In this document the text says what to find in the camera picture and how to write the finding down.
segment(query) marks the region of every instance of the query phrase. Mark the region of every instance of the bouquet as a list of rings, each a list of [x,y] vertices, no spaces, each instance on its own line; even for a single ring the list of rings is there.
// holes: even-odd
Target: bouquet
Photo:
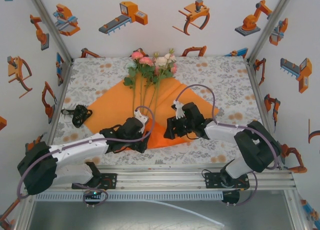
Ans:
[[[144,57],[140,52],[134,52],[131,56],[132,62],[126,65],[129,76],[124,78],[124,85],[133,89],[133,103],[132,111],[135,110],[135,97],[136,97],[136,79],[137,75],[141,76],[140,81],[140,104],[145,105],[146,93],[150,86],[154,85],[149,108],[155,97],[155,109],[153,111],[156,115],[156,105],[158,100],[159,86],[163,79],[173,77],[177,72],[176,57],[174,50],[170,49],[169,53],[163,57],[159,57],[158,53],[154,54],[153,59]],[[144,96],[142,96],[142,89],[145,87]]]

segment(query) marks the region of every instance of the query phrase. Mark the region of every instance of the orange cloth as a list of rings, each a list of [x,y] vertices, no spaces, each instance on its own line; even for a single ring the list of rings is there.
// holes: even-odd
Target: orange cloth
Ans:
[[[125,86],[123,82],[124,81],[122,80],[115,86],[111,87],[88,107],[88,109],[93,111],[93,114],[84,122],[84,124],[92,133],[97,133],[104,128],[110,128],[117,124],[124,124],[129,117],[133,116],[133,90],[128,86]],[[141,97],[143,100],[145,95],[146,80],[143,79],[142,91],[140,83],[141,77],[137,76],[134,108],[140,105]],[[157,94],[155,93],[150,106],[151,110],[155,112],[156,105],[156,125],[148,141],[148,148],[166,147],[191,141],[187,137],[177,137],[174,140],[165,139],[163,137],[167,128],[167,118],[173,117],[176,114],[175,110],[171,108],[171,105],[185,87],[185,84],[180,83],[175,78],[166,78],[161,81],[157,96],[157,103]],[[144,101],[145,106],[149,106],[154,90],[154,86],[150,86],[147,89]],[[212,117],[212,104],[205,101],[191,89],[187,89],[179,97],[179,102],[184,104],[194,102],[205,118]],[[147,112],[145,109],[140,109],[140,111],[144,111],[143,114],[146,114]],[[215,108],[214,114],[216,115],[218,112],[219,110]],[[149,117],[149,123],[146,126],[146,130],[149,130],[152,122],[150,113],[148,113],[147,116]]]

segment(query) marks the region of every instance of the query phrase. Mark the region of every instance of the green stem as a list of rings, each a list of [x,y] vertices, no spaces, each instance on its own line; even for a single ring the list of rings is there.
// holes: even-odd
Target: green stem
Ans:
[[[143,96],[143,102],[142,102],[142,105],[143,105],[143,106],[145,105],[146,94],[147,94],[148,88],[149,88],[149,85],[148,85],[148,83],[147,83],[146,86],[145,86],[145,92],[144,92],[144,96]]]
[[[150,100],[150,103],[149,103],[149,109],[150,109],[152,100],[154,99],[155,93],[156,93],[156,89],[154,89],[154,91],[153,91],[153,94],[152,94],[152,97],[151,97],[151,100]]]
[[[133,88],[132,114],[133,116],[135,116],[136,80],[134,80],[132,88]]]
[[[156,86],[156,96],[155,96],[155,104],[154,104],[154,118],[156,119],[156,110],[157,110],[157,101],[158,101],[158,93],[159,93],[159,85]]]
[[[140,105],[142,106],[142,81],[143,81],[143,76],[141,74],[141,79],[140,79]]]

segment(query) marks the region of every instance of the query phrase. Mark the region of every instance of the white cable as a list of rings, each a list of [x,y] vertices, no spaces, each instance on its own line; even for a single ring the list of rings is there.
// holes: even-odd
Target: white cable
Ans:
[[[165,206],[170,206],[170,207],[179,209],[179,210],[181,210],[181,211],[185,211],[185,212],[194,214],[194,215],[196,215],[196,216],[202,217],[203,219],[208,220],[208,221],[210,221],[210,222],[213,222],[214,224],[220,225],[220,226],[222,226],[222,227],[225,226],[223,223],[218,222],[218,221],[215,221],[215,220],[213,220],[213,219],[211,219],[211,218],[209,218],[209,217],[203,216],[203,215],[201,215],[201,214],[199,214],[199,213],[197,213],[197,212],[194,212],[194,211],[191,211],[191,210],[188,210],[188,209],[179,207],[179,206],[175,206],[175,205],[172,205],[172,204],[169,204],[169,203],[166,203],[166,202],[152,201],[152,200],[142,200],[142,201],[151,202],[151,203],[156,203],[156,204],[161,204],[161,205],[165,205]]]

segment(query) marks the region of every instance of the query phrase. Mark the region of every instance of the white wall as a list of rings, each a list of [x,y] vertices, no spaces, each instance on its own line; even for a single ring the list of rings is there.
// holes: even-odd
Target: white wall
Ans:
[[[308,119],[311,132],[320,130],[320,17],[319,0],[291,0],[281,20],[288,18],[288,28],[278,46],[267,42],[258,59],[266,58],[265,81],[260,86],[262,95],[270,93],[281,101],[278,114],[276,138],[281,143],[297,148],[308,171],[294,174],[299,193],[313,208],[320,211],[319,172],[320,137],[316,136],[308,144]],[[298,81],[280,69],[280,59],[299,65],[306,57],[312,63],[309,88],[298,92]],[[269,113],[271,125],[272,112]],[[287,166],[298,164],[292,156]]]
[[[210,8],[209,23],[202,31],[189,26],[190,36],[172,26],[183,29],[186,17],[178,10],[183,10],[196,0],[42,1],[54,22],[56,19],[52,13],[56,11],[57,4],[67,6],[78,18],[81,30],[72,36],[62,36],[73,58],[81,55],[82,48],[106,57],[129,56],[139,47],[149,54],[155,51],[164,53],[168,48],[174,47],[176,54],[180,55],[186,48],[204,45],[207,45],[206,56],[225,55],[245,47],[249,48],[250,53],[262,32],[244,37],[235,31],[236,27],[243,24],[246,16],[255,12],[256,3],[261,0],[203,0]],[[102,25],[121,14],[119,3],[122,1],[136,3],[139,10],[148,15],[148,24],[128,24],[109,36],[99,32]],[[278,1],[266,0],[266,6],[273,10]],[[263,29],[266,23],[267,16],[262,13],[257,25]]]
[[[36,28],[30,22],[30,14],[38,17],[30,0],[0,0],[0,116],[7,120],[7,126],[0,131],[0,214],[17,198],[16,188],[20,178],[18,163],[25,155],[25,144],[39,135],[50,131],[48,117],[42,104],[42,90],[47,81],[57,99],[60,98],[62,85],[58,87],[56,75],[56,53],[59,51],[50,36],[49,48],[41,51],[36,37]],[[48,33],[43,23],[39,23],[44,33]],[[20,56],[24,59],[32,76],[25,84],[33,89],[19,99],[25,91],[18,81],[8,83],[7,57]],[[23,75],[27,70],[22,68]],[[53,99],[46,96],[49,104]]]

